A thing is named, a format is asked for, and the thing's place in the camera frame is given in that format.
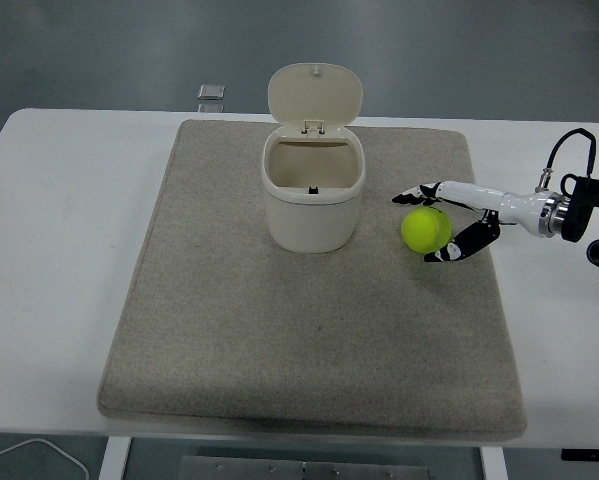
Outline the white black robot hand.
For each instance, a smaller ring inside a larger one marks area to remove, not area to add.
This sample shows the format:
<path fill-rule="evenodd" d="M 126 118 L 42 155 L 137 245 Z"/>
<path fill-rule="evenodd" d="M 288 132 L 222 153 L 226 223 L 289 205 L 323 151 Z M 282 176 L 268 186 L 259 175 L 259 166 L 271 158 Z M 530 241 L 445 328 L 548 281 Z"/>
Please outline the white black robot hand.
<path fill-rule="evenodd" d="M 458 181 L 442 181 L 410 188 L 392 198 L 402 205 L 431 206 L 446 202 L 483 214 L 446 245 L 424 255 L 432 262 L 457 262 L 485 249 L 499 238 L 502 225 L 520 225 L 530 234 L 550 238 L 557 231 L 553 227 L 560 196 L 544 191 L 517 195 Z"/>

